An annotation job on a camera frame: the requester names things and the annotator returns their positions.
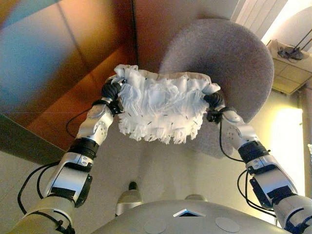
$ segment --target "black cable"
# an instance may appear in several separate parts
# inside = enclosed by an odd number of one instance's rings
[[[53,163],[53,164],[51,164],[50,166],[47,166],[46,168],[44,168],[44,169],[42,170],[42,172],[41,172],[40,175],[38,176],[38,179],[37,179],[37,193],[38,193],[38,195],[39,195],[39,197],[40,197],[41,199],[43,199],[43,196],[42,196],[42,194],[41,194],[41,192],[40,192],[40,180],[41,180],[41,177],[42,177],[43,173],[44,173],[46,170],[48,170],[49,168],[54,167],[54,166],[56,166],[56,165],[58,165],[58,164],[59,164],[59,161],[58,161],[58,162],[55,162],[55,163]]]
[[[293,48],[292,52],[297,48],[297,46],[309,35],[309,33],[312,31],[312,29],[303,37],[303,39]]]
[[[224,152],[224,150],[223,150],[223,148],[222,148],[222,118],[221,118],[221,121],[220,121],[220,132],[219,132],[219,145],[220,145],[220,149],[221,149],[221,151],[223,152],[223,154],[226,156],[226,157],[228,157],[229,159],[232,159],[232,160],[234,160],[234,161],[237,161],[237,162],[244,162],[243,160],[239,160],[239,159],[236,159],[236,158],[233,158],[233,157],[230,157],[230,156],[228,156],[225,152]]]
[[[22,195],[22,193],[23,193],[23,191],[24,191],[24,189],[25,189],[25,187],[26,187],[28,181],[30,180],[30,178],[33,176],[34,173],[36,173],[37,171],[41,170],[42,168],[48,167],[48,166],[50,166],[51,164],[55,164],[55,163],[56,163],[56,162],[53,162],[53,163],[49,163],[49,164],[43,165],[43,166],[41,166],[41,167],[38,167],[38,168],[35,169],[32,173],[30,173],[29,176],[26,178],[26,180],[25,180],[25,182],[23,183],[23,185],[22,185],[22,187],[21,187],[21,189],[20,189],[20,191],[19,191],[19,194],[18,194],[18,204],[19,204],[19,207],[20,207],[21,211],[23,212],[23,214],[26,214],[27,211],[25,210],[25,208],[24,208],[24,206],[23,206],[23,204],[22,204],[20,198],[21,198],[21,195]]]
[[[303,50],[311,41],[312,41],[312,38],[301,48],[301,50]]]
[[[244,171],[238,176],[238,179],[237,179],[237,188],[238,188],[238,191],[239,191],[239,193],[240,193],[245,199],[246,199],[246,197],[245,197],[245,195],[243,194],[243,192],[242,192],[241,189],[240,189],[239,181],[240,181],[240,178],[243,176],[243,174],[246,173],[246,172],[247,172],[247,170],[244,170]],[[263,210],[265,210],[265,211],[274,212],[274,210],[266,209],[266,208],[264,208],[264,207],[262,207],[262,206],[259,206],[259,205],[255,204],[254,202],[250,201],[249,199],[248,199],[248,201],[249,201],[251,204],[253,204],[254,206],[256,206],[256,207],[258,207],[258,208],[260,208],[260,209],[263,209]]]
[[[269,212],[266,212],[266,211],[264,211],[263,209],[260,209],[260,208],[258,208],[258,207],[256,207],[256,206],[253,206],[253,205],[250,203],[250,201],[248,200],[248,195],[247,195],[247,185],[248,185],[248,172],[246,173],[246,179],[245,179],[245,199],[246,199],[247,204],[248,204],[250,207],[252,207],[252,208],[254,208],[254,209],[258,210],[258,211],[261,211],[261,212],[263,212],[263,213],[265,213],[265,214],[267,214],[267,215],[271,215],[271,216],[273,216],[274,218],[276,218],[276,215],[271,214],[271,213],[269,213]]]
[[[68,130],[68,125],[69,125],[70,122],[73,121],[75,118],[77,118],[78,116],[82,115],[83,113],[85,113],[85,112],[87,112],[87,111],[89,111],[89,110],[91,110],[91,108],[88,108],[87,110],[85,110],[85,111],[79,113],[78,115],[72,117],[70,120],[67,121],[66,126],[65,126],[65,129],[66,129],[66,132],[68,133],[68,135],[70,135],[71,137],[75,138],[75,136],[72,135],[72,134],[69,132],[69,130]]]

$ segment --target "wall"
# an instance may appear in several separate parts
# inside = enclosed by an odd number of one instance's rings
[[[135,1],[138,60],[157,72],[174,35],[196,19],[230,19],[238,0]]]
[[[66,149],[60,141],[68,137],[64,126],[76,114],[73,106],[86,109],[74,100],[89,107],[94,96],[72,92],[72,102],[63,96],[85,79],[98,99],[115,66],[135,63],[131,2],[5,0],[1,12],[0,112],[48,140],[64,133],[51,142]],[[47,112],[62,98],[67,106]]]
[[[302,123],[303,123],[303,145],[305,158],[306,195],[312,198],[312,158],[307,147],[312,144],[312,80],[301,89]]]
[[[294,142],[300,136],[287,135],[290,140],[283,149],[275,148],[274,143],[278,139],[271,138],[276,117],[280,110],[285,108],[295,110],[296,102],[285,95],[272,92],[266,104],[251,121],[251,125],[264,146],[272,149],[272,154],[276,156],[290,176],[295,178],[302,193],[304,172],[298,162],[303,157],[299,154],[296,157],[293,155],[285,157],[284,154],[287,151],[298,150]],[[284,123],[282,128],[292,129],[294,126],[300,127],[297,122],[293,121]],[[16,203],[16,195],[26,174],[37,165],[20,161],[10,155],[2,155],[2,158],[5,158],[6,162],[1,167],[6,167],[6,170],[1,170],[1,174],[5,174],[5,178],[10,179],[10,184],[14,187],[14,190],[10,190],[10,195],[6,196],[0,204],[0,209],[4,211],[0,214],[0,226],[3,231],[7,231],[22,217]],[[138,182],[145,202],[184,199],[189,194],[198,193],[206,196],[210,202],[229,206],[273,223],[271,217],[250,208],[238,193],[236,180],[243,170],[242,163],[225,157],[218,159],[195,152],[183,145],[164,145],[158,141],[137,142],[129,139],[119,133],[117,119],[115,119],[105,142],[99,148],[91,171],[94,179],[88,199],[82,207],[75,210],[76,232],[91,233],[113,219],[117,199],[132,180]],[[24,177],[14,176],[22,171]],[[50,173],[48,172],[43,178],[42,189]],[[35,193],[36,187],[33,179],[22,198],[26,209],[38,200]],[[249,188],[249,194],[251,200],[256,200],[251,188]]]

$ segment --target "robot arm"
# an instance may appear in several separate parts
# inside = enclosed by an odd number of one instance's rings
[[[124,80],[115,78],[114,83],[111,82],[109,79],[103,86],[102,99],[93,103],[86,120],[80,125],[74,143],[48,182],[44,198],[25,214],[10,234],[75,233],[72,211],[88,196],[92,182],[89,172],[98,147],[106,139],[113,115],[120,113],[116,98]]]
[[[221,95],[213,94],[204,99],[212,108],[209,121],[222,126],[226,138],[245,162],[261,206],[273,208],[285,230],[294,234],[311,233],[312,200],[297,194],[292,179],[260,143],[254,129],[233,108],[225,107]]]

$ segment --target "ceiling tile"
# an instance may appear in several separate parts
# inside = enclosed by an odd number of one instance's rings
[[[292,80],[280,76],[275,76],[273,80],[273,89],[276,89],[286,94],[292,93],[299,85],[300,84]]]
[[[279,75],[279,73],[283,71],[285,67],[287,66],[286,63],[278,61],[276,59],[273,59],[273,62],[274,62],[274,73],[276,75]]]
[[[307,81],[312,76],[312,73],[288,65],[279,75],[301,84]]]

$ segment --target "white ruffled fabric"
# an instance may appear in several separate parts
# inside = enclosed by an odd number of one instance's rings
[[[138,66],[119,65],[116,77],[124,78],[119,93],[124,113],[119,114],[119,129],[135,140],[159,139],[169,144],[194,139],[209,107],[203,94],[220,87],[199,73],[156,74],[138,70]]]

